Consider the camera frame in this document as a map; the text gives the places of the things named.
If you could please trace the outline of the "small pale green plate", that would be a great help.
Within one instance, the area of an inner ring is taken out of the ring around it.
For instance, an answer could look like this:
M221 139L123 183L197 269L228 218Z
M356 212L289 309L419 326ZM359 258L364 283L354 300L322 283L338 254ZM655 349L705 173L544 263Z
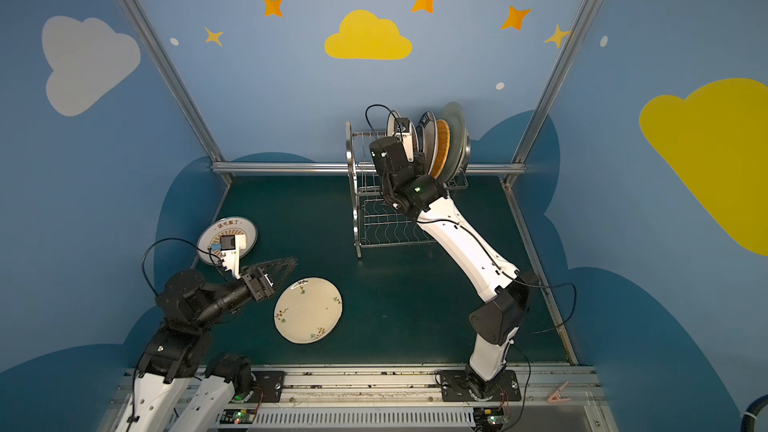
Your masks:
M471 139L470 139L469 133L466 133L464 138L463 150L461 154L461 161L458 168L459 172L462 172L462 173L466 172L470 157L471 157Z

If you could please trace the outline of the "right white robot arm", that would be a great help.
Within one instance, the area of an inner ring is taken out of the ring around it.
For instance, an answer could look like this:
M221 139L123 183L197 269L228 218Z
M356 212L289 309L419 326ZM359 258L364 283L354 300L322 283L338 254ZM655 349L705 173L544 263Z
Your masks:
M483 301L469 316L476 340L466 374L473 396L485 399L506 370L508 350L528 311L529 284L464 219L445 187L408 158L402 139L381 137L369 150L384 202L429 234Z

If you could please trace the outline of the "white plate with black motif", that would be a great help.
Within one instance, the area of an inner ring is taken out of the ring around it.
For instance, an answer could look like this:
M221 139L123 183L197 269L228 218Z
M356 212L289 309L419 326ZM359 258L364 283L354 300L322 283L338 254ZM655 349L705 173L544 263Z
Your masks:
M404 136L409 131L408 121L403 119L401 115L391 110L388 113L386 135L387 136Z

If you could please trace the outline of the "large pale green plate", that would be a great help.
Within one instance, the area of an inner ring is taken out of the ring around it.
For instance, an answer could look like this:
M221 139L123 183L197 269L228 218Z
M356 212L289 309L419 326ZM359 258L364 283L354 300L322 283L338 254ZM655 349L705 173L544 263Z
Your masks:
M440 118L444 119L450 127L450 148L445 168L443 169L438 181L441 183L450 182L457 174L461 161L466 129L465 114L458 102L450 102L445 105L440 113Z

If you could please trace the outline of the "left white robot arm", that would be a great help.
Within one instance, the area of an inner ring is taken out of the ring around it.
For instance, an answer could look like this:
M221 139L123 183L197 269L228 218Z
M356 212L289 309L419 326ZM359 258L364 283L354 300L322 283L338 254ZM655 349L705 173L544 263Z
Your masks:
M191 402L178 417L174 409L213 343L211 330L227 315L249 302L273 297L278 284L272 275L288 276L294 258L247 266L240 277L216 284L198 270L181 271L156 297L163 321L145 347L133 372L133 387L117 431L206 431L236 397L255 388L251 362L245 356L222 353L206 367Z

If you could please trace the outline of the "green rim Hao Wei plate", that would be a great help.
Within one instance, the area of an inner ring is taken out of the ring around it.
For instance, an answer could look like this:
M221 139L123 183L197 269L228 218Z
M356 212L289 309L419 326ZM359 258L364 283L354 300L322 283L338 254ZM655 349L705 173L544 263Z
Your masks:
M422 114L416 130L420 139L420 150L424 155L425 172L431 173L437 148L436 117L432 111Z

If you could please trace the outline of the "yellow woven plate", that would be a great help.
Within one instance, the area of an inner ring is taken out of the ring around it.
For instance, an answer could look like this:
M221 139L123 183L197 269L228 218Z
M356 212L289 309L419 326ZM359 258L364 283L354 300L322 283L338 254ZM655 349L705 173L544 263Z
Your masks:
M445 164L450 148L450 127L444 119L436 120L436 145L434 147L434 160L430 169L430 175L438 179Z

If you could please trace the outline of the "orange sunburst plate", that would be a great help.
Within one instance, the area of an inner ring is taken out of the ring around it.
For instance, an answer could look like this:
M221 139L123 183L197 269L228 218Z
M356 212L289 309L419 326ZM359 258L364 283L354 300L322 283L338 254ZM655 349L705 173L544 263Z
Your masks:
M241 251L242 256L249 254L258 240L258 230L249 219L239 216L219 219L211 224L198 239L197 247L202 249L202 252L198 253L198 257L203 263L206 265L213 264L208 250L211 250L214 256L220 256L216 246L220 242L220 237L224 235L243 235L245 237L246 247Z

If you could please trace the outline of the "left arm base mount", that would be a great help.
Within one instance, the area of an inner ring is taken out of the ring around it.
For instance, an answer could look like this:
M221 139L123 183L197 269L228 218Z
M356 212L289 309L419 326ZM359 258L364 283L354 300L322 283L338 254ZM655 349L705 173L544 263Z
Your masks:
M286 374L281 370L253 370L250 387L241 401L248 404L279 403Z

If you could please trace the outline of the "steel two-tier dish rack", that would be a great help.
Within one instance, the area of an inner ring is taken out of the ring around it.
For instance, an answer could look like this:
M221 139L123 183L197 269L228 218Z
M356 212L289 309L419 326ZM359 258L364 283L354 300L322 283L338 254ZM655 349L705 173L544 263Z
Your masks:
M404 148L403 152L407 164L415 172L425 172L424 155L420 150L417 130L416 136L417 152L414 161L408 161ZM354 166L369 163L375 168L370 144L385 137L394 138L403 147L399 136L386 135L386 128L355 131L351 124L347 124L345 126L347 164ZM362 250L365 248L416 245L432 241L431 236L415 222L385 202L381 192L381 178L376 168L374 173L350 171L347 175L353 207L354 247L358 257L362 256Z

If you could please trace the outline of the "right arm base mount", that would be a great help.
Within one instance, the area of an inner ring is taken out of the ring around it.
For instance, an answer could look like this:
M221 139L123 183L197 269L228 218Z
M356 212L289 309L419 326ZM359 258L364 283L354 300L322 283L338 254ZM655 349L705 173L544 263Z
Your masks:
M436 373L444 402L522 401L522 386L513 370L503 370L486 381L470 369L439 370Z

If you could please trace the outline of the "cream floral plate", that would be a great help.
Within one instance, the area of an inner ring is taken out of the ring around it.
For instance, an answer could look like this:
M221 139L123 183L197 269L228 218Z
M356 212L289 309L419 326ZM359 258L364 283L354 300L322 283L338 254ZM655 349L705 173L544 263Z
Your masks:
M310 277L288 286L274 309L278 333L294 344L311 344L326 337L343 313L342 296L330 281Z

